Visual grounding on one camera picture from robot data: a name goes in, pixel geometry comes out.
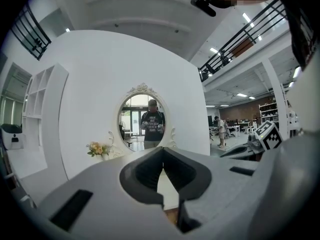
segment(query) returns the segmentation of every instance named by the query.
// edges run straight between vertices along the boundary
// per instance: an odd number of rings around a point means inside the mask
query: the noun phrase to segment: fluorescent light
[[[13,105],[12,105],[12,112],[11,112],[11,124],[12,125],[14,124],[15,106],[16,106],[16,102],[14,101]]]
[[[211,48],[210,51],[214,52],[215,54],[218,52],[218,50],[216,50],[215,48]]]
[[[251,22],[251,19],[246,15],[246,13],[242,14],[242,16],[245,18],[245,20],[249,23]],[[253,28],[255,25],[253,23],[250,24],[251,28]]]
[[[298,66],[294,71],[293,78],[296,78],[300,74],[300,71],[301,71],[301,67]]]
[[[245,20],[249,23],[251,19],[246,15],[246,13],[243,13],[242,16],[245,18]]]
[[[242,93],[238,93],[237,96],[240,96],[240,97],[247,97],[248,95],[245,95],[245,94],[242,94]]]

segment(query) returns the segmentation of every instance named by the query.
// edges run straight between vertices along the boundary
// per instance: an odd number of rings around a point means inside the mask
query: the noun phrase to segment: mirror
[[[124,144],[134,152],[157,147],[166,129],[163,106],[146,94],[129,98],[119,113],[118,121]]]

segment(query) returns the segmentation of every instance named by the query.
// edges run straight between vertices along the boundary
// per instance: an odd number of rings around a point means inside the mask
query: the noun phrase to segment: wooden wall
[[[249,119],[252,122],[254,118],[260,118],[259,105],[264,105],[265,103],[272,103],[273,97],[274,96],[268,96],[260,99],[255,99],[245,104],[220,109],[220,117],[223,120],[238,119],[238,121],[240,121],[244,119]]]

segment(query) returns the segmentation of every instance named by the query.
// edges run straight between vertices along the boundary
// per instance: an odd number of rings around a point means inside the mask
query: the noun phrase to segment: black slot
[[[79,189],[51,218],[51,222],[59,228],[68,231],[84,209],[92,192]]]
[[[243,175],[247,175],[247,176],[252,176],[254,174],[254,170],[251,169],[245,169],[245,168],[241,168],[241,167],[232,167],[229,171],[237,173],[237,174],[243,174]]]

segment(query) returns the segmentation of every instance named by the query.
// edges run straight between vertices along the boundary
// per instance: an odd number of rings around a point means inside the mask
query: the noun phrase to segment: man
[[[141,129],[145,130],[144,149],[155,148],[161,142],[166,126],[165,114],[158,111],[157,101],[150,99],[149,111],[142,115]]]
[[[225,124],[224,124],[224,121],[221,120],[218,116],[215,116],[214,120],[218,121],[218,130],[219,130],[219,139],[220,139],[220,144],[218,144],[218,147],[222,149],[225,146],[225,135],[226,135]]]
[[[256,4],[267,0],[207,0],[218,8],[236,4]],[[292,36],[292,51],[302,70],[318,46],[319,19],[315,16],[318,0],[281,0]]]

